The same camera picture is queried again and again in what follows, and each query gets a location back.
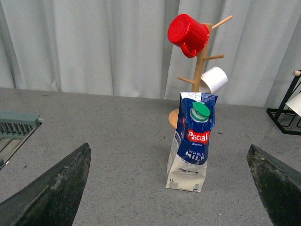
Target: gray table surface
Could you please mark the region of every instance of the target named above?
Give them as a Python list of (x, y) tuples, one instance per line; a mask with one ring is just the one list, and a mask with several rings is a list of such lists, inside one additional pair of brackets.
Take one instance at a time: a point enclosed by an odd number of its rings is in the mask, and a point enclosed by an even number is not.
[(178, 101), (0, 89), (0, 110), (44, 123), (0, 171), (4, 201), (81, 144), (92, 151), (74, 226), (271, 226), (246, 154), (251, 144), (301, 171), (301, 137), (284, 135), (265, 108), (216, 105), (201, 193), (165, 188)]

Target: white cup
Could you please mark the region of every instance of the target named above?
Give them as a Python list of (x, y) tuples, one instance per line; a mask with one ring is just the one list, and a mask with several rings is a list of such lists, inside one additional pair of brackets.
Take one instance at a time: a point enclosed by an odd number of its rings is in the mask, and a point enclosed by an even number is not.
[(286, 102), (286, 105), (289, 106), (299, 116), (301, 116), (301, 93)]
[(226, 73), (219, 67), (213, 67), (202, 74), (199, 92), (214, 94), (219, 91), (226, 83), (228, 78)]

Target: wooden mug tree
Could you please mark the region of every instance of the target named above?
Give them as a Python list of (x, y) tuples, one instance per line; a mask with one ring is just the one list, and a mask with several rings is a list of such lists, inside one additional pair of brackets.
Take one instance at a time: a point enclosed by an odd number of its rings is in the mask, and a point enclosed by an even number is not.
[[(207, 51), (208, 51), (208, 46), (209, 46), (209, 41), (210, 41), (210, 33), (214, 28), (217, 28), (218, 26), (222, 25), (223, 23), (227, 22), (230, 20), (233, 16), (229, 16), (226, 19), (220, 21), (216, 25), (212, 24), (205, 24), (208, 27), (209, 30), (209, 40), (206, 44), (206, 46), (203, 48), (202, 51), (200, 51), (197, 55), (197, 62), (196, 62), (196, 67), (194, 70), (194, 76), (193, 76), (193, 81), (183, 78), (183, 77), (177, 77), (177, 79), (188, 82), (192, 84), (191, 91), (192, 92), (198, 92), (199, 86), (201, 83), (201, 78), (202, 78), (202, 73), (204, 69), (204, 63), (206, 60), (213, 60), (213, 59), (218, 59), (218, 58), (224, 58), (224, 54), (222, 55), (216, 55), (216, 56), (207, 56)], [(178, 121), (178, 114), (179, 114), (179, 109), (173, 110), (169, 116), (168, 116), (168, 121), (169, 124), (171, 125), (172, 128), (176, 129), (177, 128), (177, 121)]]

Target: white curtain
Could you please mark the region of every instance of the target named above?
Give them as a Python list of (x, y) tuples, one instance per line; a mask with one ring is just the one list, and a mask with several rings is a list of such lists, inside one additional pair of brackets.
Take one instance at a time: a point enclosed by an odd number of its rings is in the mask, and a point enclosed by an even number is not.
[(179, 99), (196, 58), (166, 33), (187, 13), (211, 34), (218, 102), (278, 107), (301, 55), (301, 0), (0, 0), (0, 87)]

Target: red cup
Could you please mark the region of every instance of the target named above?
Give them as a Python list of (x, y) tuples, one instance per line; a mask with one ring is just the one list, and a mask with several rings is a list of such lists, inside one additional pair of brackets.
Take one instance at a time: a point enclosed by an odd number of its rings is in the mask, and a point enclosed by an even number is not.
[(170, 24), (167, 32), (171, 43), (182, 49), (188, 58), (195, 57), (207, 44), (209, 30), (187, 14), (178, 15)]

